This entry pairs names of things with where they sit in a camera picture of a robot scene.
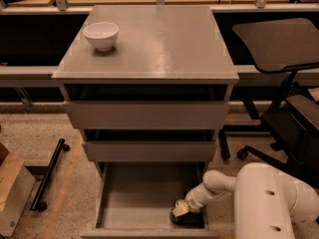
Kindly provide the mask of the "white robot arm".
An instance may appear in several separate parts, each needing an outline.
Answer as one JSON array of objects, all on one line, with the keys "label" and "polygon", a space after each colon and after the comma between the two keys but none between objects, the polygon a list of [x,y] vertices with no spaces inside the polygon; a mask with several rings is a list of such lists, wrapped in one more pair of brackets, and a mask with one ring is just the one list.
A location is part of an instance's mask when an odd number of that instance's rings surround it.
[{"label": "white robot arm", "polygon": [[251,162],[235,176],[206,172],[201,184],[174,203],[170,220],[176,223],[228,195],[234,198],[235,239],[295,239],[293,223],[319,216],[319,195],[312,186],[271,165]]}]

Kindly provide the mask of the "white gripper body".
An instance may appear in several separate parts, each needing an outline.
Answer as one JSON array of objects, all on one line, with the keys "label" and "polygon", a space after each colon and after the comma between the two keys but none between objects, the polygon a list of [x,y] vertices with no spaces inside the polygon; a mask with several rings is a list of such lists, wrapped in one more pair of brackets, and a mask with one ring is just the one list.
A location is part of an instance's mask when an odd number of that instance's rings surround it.
[{"label": "white gripper body", "polygon": [[190,212],[199,213],[209,202],[209,191],[204,186],[197,186],[186,195],[185,202]]}]

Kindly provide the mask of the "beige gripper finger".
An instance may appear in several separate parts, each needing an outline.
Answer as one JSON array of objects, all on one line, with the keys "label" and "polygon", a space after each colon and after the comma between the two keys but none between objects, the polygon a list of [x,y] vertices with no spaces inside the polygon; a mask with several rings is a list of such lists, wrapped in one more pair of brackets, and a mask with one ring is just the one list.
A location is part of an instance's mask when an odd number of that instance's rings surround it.
[{"label": "beige gripper finger", "polygon": [[189,208],[186,205],[179,205],[172,210],[174,217],[179,217],[186,214],[189,211]]}]

